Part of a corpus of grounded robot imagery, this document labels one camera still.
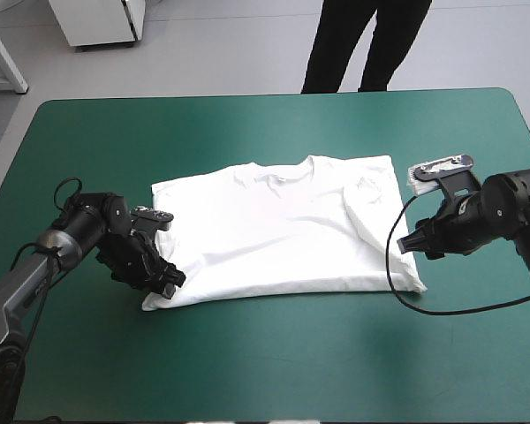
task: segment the green table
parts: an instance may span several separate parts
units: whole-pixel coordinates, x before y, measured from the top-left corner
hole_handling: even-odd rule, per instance
[[[530,168],[530,133],[509,93],[47,102],[0,190],[0,276],[18,246],[56,216],[52,191],[67,176],[81,177],[86,191],[151,204],[155,181],[236,163],[389,154],[407,199],[409,165],[457,153],[473,156],[481,179]],[[431,193],[415,203],[409,224],[433,215],[439,199]],[[417,262],[429,288],[424,307],[530,293],[524,264],[503,240],[469,257]],[[388,293],[153,313],[140,311],[142,299],[94,258],[83,261],[50,295],[18,419],[530,420],[530,303],[428,317]]]

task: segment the black cable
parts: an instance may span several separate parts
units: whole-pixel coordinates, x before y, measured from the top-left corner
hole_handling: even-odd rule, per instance
[[[42,245],[40,245],[39,243],[25,243],[25,245],[20,247],[18,249],[18,251],[16,252],[16,256],[14,257],[14,260],[12,261],[12,263],[10,265],[10,271],[12,271],[14,268],[16,268],[16,264],[18,263],[19,257],[24,252],[24,250],[26,250],[28,247],[31,247],[31,246],[38,247],[38,248],[42,247]]]
[[[395,297],[398,299],[400,303],[402,303],[404,306],[408,307],[409,309],[412,309],[413,311],[420,312],[421,314],[426,315],[465,315],[465,314],[477,314],[479,312],[485,312],[485,311],[492,311],[494,309],[501,309],[503,307],[514,307],[516,305],[520,305],[521,303],[525,303],[530,301],[530,296],[526,296],[524,298],[511,300],[509,302],[504,303],[496,303],[493,305],[487,305],[484,307],[472,307],[468,309],[459,309],[454,311],[429,311],[427,309],[423,309],[421,307],[417,307],[411,303],[408,303],[401,295],[398,293],[397,289],[395,288],[395,285],[392,283],[392,278],[390,277],[390,266],[389,266],[389,247],[390,247],[390,239],[392,237],[393,232],[395,232],[395,228],[397,228],[398,222],[405,214],[408,207],[418,199],[416,196],[412,197],[405,205],[403,206],[403,209],[400,211],[400,214],[398,214],[397,221],[392,225],[392,228],[390,229],[389,236],[387,237],[387,246],[385,247],[385,267],[387,269],[387,281],[389,282],[390,290],[395,295]]]
[[[63,187],[65,184],[71,182],[71,181],[77,181],[79,183],[79,185],[77,186],[77,189],[75,190],[75,192],[73,194],[71,194],[70,197],[72,196],[76,196],[76,195],[79,195],[80,194],[80,190],[82,190],[82,181],[80,181],[80,178],[77,178],[77,177],[69,177],[69,178],[65,178],[63,181],[61,181],[57,187],[55,188],[55,192],[53,193],[53,204],[55,205],[55,207],[60,210],[61,212],[63,212],[63,208],[61,208],[59,205],[57,205],[57,193],[59,192],[59,190],[61,189],[61,187]]]

